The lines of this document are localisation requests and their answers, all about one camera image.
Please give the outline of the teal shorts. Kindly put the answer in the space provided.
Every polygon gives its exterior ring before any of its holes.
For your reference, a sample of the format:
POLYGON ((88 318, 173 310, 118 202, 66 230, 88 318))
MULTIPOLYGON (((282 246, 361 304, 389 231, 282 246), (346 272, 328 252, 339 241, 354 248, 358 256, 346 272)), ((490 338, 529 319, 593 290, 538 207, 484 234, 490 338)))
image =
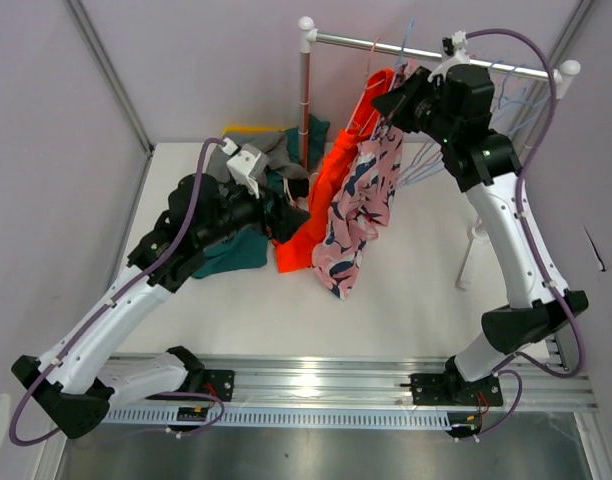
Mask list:
MULTIPOLYGON (((309 116, 308 133, 308 158, 307 165, 303 166, 298 154, 299 133, 296 127, 283 131, 288 139, 288 152, 290 159, 302 165, 310 174, 321 161, 326 146, 327 134, 331 123, 320 120, 314 115, 309 116)), ((273 177, 273 181, 281 180, 281 177, 273 177)), ((245 229, 224 242, 216 244, 205 252, 205 264, 193 274, 195 279, 204 279, 211 275, 220 273, 257 269, 267 264, 268 239, 254 229, 245 229)))

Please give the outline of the pink patterned shorts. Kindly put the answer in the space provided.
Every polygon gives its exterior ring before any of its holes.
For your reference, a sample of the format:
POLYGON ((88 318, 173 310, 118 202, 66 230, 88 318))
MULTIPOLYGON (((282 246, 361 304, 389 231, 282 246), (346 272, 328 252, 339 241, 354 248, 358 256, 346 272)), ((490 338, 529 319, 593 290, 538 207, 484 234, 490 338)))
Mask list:
POLYGON ((366 245, 389 225, 400 173, 404 134, 378 113, 372 136, 359 145, 342 187, 328 209, 324 240, 312 253, 322 284, 345 300, 355 286, 366 245))

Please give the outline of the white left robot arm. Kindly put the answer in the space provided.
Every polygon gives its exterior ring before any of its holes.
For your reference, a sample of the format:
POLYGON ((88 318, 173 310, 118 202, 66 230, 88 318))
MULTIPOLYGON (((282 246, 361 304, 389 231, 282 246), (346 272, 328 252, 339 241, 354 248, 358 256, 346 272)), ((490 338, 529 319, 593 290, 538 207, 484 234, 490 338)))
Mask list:
POLYGON ((125 368, 110 368, 107 361, 142 320, 205 264, 207 249, 245 230, 284 243, 309 217, 267 187, 251 193, 207 174, 185 176, 92 312, 51 350, 14 362, 11 371, 26 389, 20 404, 35 400, 57 432, 75 440, 111 410, 138 400, 196 397, 221 403, 206 387, 202 361, 182 346, 125 368))

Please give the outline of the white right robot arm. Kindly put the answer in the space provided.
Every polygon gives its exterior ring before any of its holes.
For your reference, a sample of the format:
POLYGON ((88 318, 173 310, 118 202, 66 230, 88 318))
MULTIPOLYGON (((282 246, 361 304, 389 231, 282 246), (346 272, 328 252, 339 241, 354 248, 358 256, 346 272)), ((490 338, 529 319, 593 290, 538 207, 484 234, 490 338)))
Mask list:
POLYGON ((505 360, 589 307, 586 293, 571 289, 552 265, 514 146, 490 126, 494 92, 483 67, 455 65, 437 75, 420 67, 372 101, 390 125, 439 144, 444 167, 475 208, 502 271, 506 305, 484 313, 481 334, 445 364, 442 389, 458 404, 475 396, 505 360))

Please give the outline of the grey shorts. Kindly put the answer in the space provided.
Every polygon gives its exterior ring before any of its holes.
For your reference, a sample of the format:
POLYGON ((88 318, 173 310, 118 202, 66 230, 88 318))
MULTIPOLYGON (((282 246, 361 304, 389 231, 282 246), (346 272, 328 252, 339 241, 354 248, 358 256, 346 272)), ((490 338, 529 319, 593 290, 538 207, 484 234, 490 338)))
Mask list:
MULTIPOLYGON (((263 152, 268 161, 264 171, 257 177, 263 184, 269 184, 273 177, 281 177, 289 180, 307 179, 307 170, 290 159, 288 152, 287 135, 280 130, 261 133, 229 132, 226 134, 237 145, 250 144, 263 152)), ((221 182, 230 178, 226 162, 228 156, 216 147, 208 160, 205 172, 221 182)))

